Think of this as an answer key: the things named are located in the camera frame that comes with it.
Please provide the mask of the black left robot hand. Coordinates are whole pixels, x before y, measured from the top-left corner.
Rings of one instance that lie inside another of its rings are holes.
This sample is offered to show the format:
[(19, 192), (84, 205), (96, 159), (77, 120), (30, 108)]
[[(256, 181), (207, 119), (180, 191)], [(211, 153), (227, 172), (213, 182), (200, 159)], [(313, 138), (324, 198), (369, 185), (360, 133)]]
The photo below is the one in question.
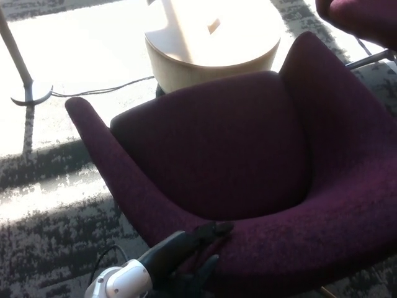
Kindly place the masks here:
[(152, 282), (150, 293), (161, 297), (205, 297), (203, 289), (219, 260), (212, 255), (192, 274), (177, 269), (196, 252), (230, 234), (232, 222), (209, 222), (192, 232), (178, 231), (150, 248), (138, 261), (146, 268)]

